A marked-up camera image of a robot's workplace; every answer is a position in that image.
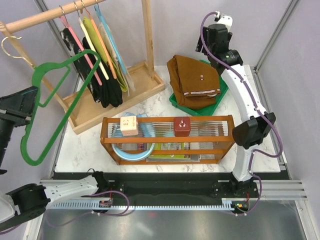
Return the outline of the mustard brown trousers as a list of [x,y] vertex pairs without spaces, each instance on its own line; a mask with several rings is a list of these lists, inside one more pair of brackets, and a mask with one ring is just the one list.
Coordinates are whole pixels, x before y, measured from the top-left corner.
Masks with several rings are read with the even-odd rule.
[[167,62],[167,69],[179,106],[199,110],[217,102],[220,76],[211,65],[176,54]]

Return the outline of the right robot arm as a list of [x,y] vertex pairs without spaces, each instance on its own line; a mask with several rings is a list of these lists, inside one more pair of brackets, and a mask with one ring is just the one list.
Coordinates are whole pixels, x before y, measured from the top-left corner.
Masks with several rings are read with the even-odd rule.
[[232,33],[221,23],[200,27],[198,52],[207,55],[211,66],[230,89],[238,107],[241,124],[232,130],[237,144],[235,166],[228,182],[216,186],[228,197],[258,197],[261,190],[252,172],[254,153],[276,121],[273,112],[261,105],[248,81],[239,52],[229,48]]

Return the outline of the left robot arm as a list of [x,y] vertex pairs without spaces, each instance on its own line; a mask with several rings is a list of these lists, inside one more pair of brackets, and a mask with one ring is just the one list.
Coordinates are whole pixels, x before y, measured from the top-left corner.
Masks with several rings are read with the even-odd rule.
[[[36,104],[38,88],[31,86],[0,99],[0,157],[3,159],[16,127],[29,127]],[[42,215],[49,207],[82,196],[97,194],[106,196],[110,183],[103,172],[94,171],[92,175],[80,180],[45,186],[30,183],[7,193],[0,194],[0,233],[13,231],[23,223]]]

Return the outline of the pink hanger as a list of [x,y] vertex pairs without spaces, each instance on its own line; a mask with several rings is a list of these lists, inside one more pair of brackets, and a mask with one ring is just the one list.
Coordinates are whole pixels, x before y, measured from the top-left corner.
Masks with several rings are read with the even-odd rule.
[[[74,39],[75,42],[76,42],[76,45],[79,47],[80,51],[82,52],[82,51],[84,50],[83,45],[81,44],[81,42],[80,42],[79,38],[77,37],[76,33],[74,32],[74,30],[72,29],[72,27],[71,27],[70,24],[68,23],[67,18],[66,18],[66,16],[65,16],[65,11],[64,11],[64,9],[62,8],[61,5],[60,5],[59,7],[61,8],[61,11],[62,11],[62,13],[63,13],[63,16],[60,16],[60,17],[59,17],[60,20],[61,20],[61,22],[62,22],[62,24],[64,25],[65,28],[67,28],[67,29],[70,31],[71,36],[73,37],[73,39]],[[84,57],[85,57],[88,65],[89,65],[90,68],[92,69],[92,68],[94,67],[94,65],[92,64],[89,56],[88,56],[87,54],[85,54]],[[97,73],[96,71],[94,71],[94,76],[96,77],[96,80],[97,80],[98,84],[101,86],[101,85],[102,85],[102,81],[101,81],[101,79],[100,79],[100,77],[99,77],[99,75],[98,75],[98,73]]]

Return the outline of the orange hanger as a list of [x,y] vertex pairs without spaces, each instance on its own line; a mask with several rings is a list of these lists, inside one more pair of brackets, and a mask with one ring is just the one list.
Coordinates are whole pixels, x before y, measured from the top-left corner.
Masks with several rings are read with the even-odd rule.
[[101,58],[100,68],[104,74],[106,74],[105,78],[109,80],[111,77],[117,79],[117,74],[115,68],[112,64],[110,54],[103,42],[102,36],[98,30],[98,27],[90,14],[90,12],[86,9],[85,4],[81,0],[81,5],[83,6],[84,11],[87,16],[83,16],[83,20],[81,21],[84,29],[85,29],[85,37],[89,43],[90,49],[95,50]]

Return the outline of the cream hanger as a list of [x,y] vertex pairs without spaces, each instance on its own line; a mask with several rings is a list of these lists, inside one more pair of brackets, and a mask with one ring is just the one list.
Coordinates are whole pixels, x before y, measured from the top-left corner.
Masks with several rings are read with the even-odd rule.
[[[87,14],[86,17],[91,18],[91,19],[94,20],[94,18],[93,18],[92,15],[90,14],[90,12],[86,9],[84,2],[83,2],[82,0],[81,0],[80,2],[81,2],[82,7],[84,8],[84,11],[85,11],[86,14]],[[96,53],[98,53],[97,50],[95,49],[93,43],[91,42],[91,40],[90,40],[90,38],[89,38],[89,35],[88,35],[88,32],[87,32],[87,30],[86,30],[86,28],[85,28],[85,26],[84,26],[84,24],[83,24],[83,17],[84,17],[83,9],[81,9],[80,12],[81,12],[81,15],[82,15],[82,20],[81,20],[81,19],[79,20],[79,24],[80,24],[80,27],[81,27],[84,35],[85,35],[85,39],[87,40],[87,43],[88,43],[88,45],[89,45],[89,48],[90,48],[92,51],[95,51]],[[104,74],[105,78],[108,80],[108,79],[109,79],[109,76],[108,76],[108,74],[107,74],[106,70],[104,69],[104,67],[103,67],[103,65],[102,65],[101,62],[99,63],[99,67],[101,67],[102,73]]]

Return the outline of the blue hanger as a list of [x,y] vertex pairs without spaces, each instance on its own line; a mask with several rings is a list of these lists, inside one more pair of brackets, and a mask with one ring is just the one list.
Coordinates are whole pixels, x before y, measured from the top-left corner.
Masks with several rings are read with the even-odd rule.
[[122,70],[122,73],[127,74],[128,73],[127,68],[122,60],[122,57],[121,57],[119,50],[116,46],[116,43],[115,43],[115,40],[114,40],[113,35],[111,33],[111,30],[110,30],[109,26],[107,25],[107,22],[106,22],[104,16],[102,15],[102,12],[100,10],[98,3],[94,6],[94,9],[95,9],[97,17],[99,18],[100,22],[102,23],[102,26],[104,28],[105,33],[106,33],[106,38],[108,41],[108,46],[110,47],[110,50],[111,50],[112,58],[114,59],[115,62],[117,62],[119,64],[120,69]]

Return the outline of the green plastic tray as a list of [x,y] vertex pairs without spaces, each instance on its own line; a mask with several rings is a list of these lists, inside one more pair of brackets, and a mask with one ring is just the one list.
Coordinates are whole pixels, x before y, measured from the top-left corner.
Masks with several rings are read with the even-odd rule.
[[167,62],[173,93],[169,102],[192,116],[211,116],[229,87],[217,70],[206,61],[174,55]]

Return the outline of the black white patterned garment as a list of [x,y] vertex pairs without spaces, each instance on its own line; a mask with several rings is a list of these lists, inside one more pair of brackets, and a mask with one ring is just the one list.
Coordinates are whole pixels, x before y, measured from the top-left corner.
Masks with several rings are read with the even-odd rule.
[[[64,28],[60,32],[60,35],[71,57],[81,52],[80,47],[76,43],[76,40],[74,39],[74,37],[72,36],[68,28]],[[92,70],[85,56],[82,56],[81,58],[76,60],[73,64],[79,76],[81,77],[82,81],[84,82]],[[87,85],[87,88],[89,89],[94,101],[96,103],[99,103],[101,101],[99,96],[100,89],[99,89],[98,81],[95,76],[91,78],[90,83]]]

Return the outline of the beige garment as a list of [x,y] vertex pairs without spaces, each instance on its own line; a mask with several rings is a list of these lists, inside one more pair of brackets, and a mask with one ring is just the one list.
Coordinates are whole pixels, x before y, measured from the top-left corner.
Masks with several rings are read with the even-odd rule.
[[121,56],[117,56],[116,50],[112,45],[112,41],[102,23],[98,25],[98,31],[102,37],[104,45],[115,64],[115,70],[117,73],[117,79],[120,85],[121,90],[129,97],[133,92],[136,91],[134,81],[129,74],[127,66],[123,63],[123,67],[126,72],[124,72],[123,67],[120,63],[120,60],[123,61]]

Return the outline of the red cube power socket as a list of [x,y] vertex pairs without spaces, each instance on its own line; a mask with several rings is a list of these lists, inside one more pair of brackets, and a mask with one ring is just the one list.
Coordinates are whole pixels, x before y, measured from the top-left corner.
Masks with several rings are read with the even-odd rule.
[[188,116],[177,116],[173,119],[175,137],[188,137],[191,132],[191,119]]

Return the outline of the yellow-green garment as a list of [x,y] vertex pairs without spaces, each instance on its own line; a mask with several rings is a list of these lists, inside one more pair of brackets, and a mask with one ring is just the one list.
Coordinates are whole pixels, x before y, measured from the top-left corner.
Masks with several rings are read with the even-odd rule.
[[90,17],[84,16],[82,22],[83,22],[83,25],[88,33],[89,39],[91,40],[94,48],[96,49],[96,51],[100,55],[103,62],[108,65],[108,67],[111,71],[111,73],[108,74],[109,79],[111,79],[111,77],[115,77],[115,79],[118,81],[118,75],[115,70],[115,64],[113,63],[112,58],[107,51],[107,48],[103,42],[102,36],[99,33],[98,27],[94,23],[94,20],[91,19]]

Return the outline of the brown wooden shelf rack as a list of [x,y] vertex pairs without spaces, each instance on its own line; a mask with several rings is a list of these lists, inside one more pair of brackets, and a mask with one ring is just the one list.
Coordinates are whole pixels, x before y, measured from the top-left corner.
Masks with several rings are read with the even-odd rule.
[[[188,137],[174,136],[175,117],[147,117],[137,115],[138,135],[123,136],[120,118],[102,121],[100,143],[118,165],[182,165],[217,164],[234,145],[231,115],[191,116]],[[198,155],[199,162],[149,162],[156,143],[190,143],[190,150],[178,154]]]

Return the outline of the white manual paper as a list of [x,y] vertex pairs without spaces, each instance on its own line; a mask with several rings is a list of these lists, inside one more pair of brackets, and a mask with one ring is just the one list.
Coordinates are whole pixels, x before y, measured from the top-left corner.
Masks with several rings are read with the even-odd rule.
[[[190,150],[190,143],[156,143],[154,150]],[[147,162],[199,162],[198,154],[150,154],[146,159]]]

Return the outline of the pink cube power socket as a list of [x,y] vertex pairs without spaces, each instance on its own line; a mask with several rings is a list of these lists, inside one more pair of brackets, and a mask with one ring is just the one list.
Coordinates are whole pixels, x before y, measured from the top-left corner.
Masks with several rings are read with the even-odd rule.
[[137,117],[135,115],[122,116],[120,118],[120,131],[124,137],[138,135]]

